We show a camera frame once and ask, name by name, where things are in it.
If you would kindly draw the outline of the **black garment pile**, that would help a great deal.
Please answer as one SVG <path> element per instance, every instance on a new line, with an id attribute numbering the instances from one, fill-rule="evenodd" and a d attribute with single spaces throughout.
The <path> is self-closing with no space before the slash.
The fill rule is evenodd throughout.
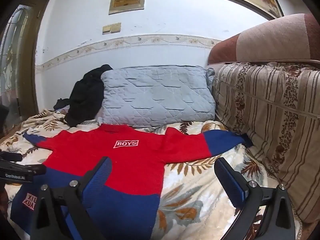
<path id="1" fill-rule="evenodd" d="M 101 108 L 104 98 L 104 83 L 101 75 L 112 70 L 108 64 L 87 72 L 77 81 L 68 99 L 59 99 L 53 109 L 58 110 L 69 106 L 65 115 L 65 122 L 70 127 L 75 127 L 84 121 L 92 120 Z"/>

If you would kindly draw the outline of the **gold wall panel box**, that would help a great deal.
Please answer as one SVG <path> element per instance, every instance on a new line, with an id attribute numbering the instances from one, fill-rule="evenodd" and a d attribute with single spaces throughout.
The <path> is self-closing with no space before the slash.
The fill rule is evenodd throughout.
<path id="1" fill-rule="evenodd" d="M 109 15 L 121 12 L 143 10 L 145 0 L 111 0 Z"/>

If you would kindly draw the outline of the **grey quilted pillow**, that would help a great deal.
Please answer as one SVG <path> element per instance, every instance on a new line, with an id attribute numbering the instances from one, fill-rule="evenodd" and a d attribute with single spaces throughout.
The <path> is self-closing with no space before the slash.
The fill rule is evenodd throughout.
<path id="1" fill-rule="evenodd" d="M 214 70 L 200 66 L 146 66 L 108 70 L 101 75 L 104 98 L 99 124 L 134 128 L 213 120 Z"/>

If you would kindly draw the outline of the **wooden door with glass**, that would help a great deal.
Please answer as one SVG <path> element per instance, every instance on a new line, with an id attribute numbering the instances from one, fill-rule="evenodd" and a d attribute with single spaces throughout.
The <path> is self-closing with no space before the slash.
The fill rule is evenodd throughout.
<path id="1" fill-rule="evenodd" d="M 9 111 L 10 130 L 38 111 L 35 53 L 41 20 L 49 0 L 22 0 L 1 33 L 1 107 Z"/>

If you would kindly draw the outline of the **red and blue sweater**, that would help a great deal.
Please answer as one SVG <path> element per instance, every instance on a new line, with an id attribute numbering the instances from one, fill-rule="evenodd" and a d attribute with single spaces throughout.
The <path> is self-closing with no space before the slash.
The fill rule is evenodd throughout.
<path id="1" fill-rule="evenodd" d="M 11 220 L 30 232 L 42 185 L 67 186 L 107 157 L 107 163 L 84 189 L 82 199 L 90 218 L 107 239 L 150 239 L 165 165 L 214 157 L 246 142 L 243 135 L 219 129 L 185 135 L 170 127 L 160 135 L 106 124 L 88 132 L 62 131 L 51 138 L 26 133 L 24 138 L 51 154 L 44 162 L 46 173 L 17 192 Z"/>

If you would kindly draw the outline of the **striped floral folded quilt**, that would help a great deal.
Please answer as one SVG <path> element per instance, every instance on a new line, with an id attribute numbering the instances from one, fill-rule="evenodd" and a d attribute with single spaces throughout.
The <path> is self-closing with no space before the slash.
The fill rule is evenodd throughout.
<path id="1" fill-rule="evenodd" d="M 298 63 L 214 67 L 216 117 L 246 134 L 305 223 L 319 220 L 319 69 Z"/>

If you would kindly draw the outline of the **gold wall switch plate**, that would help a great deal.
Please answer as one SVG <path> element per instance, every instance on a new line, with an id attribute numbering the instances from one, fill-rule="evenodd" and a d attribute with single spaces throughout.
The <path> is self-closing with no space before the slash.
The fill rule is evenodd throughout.
<path id="1" fill-rule="evenodd" d="M 102 34 L 119 33 L 121 31 L 121 23 L 115 23 L 103 26 Z"/>

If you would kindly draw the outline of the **brown pink cushion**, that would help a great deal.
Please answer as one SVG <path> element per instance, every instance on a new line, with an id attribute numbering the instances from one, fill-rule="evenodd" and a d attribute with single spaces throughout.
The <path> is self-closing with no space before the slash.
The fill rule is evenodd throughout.
<path id="1" fill-rule="evenodd" d="M 319 64 L 319 23 L 312 14 L 267 21 L 217 43 L 209 64 L 303 62 Z"/>

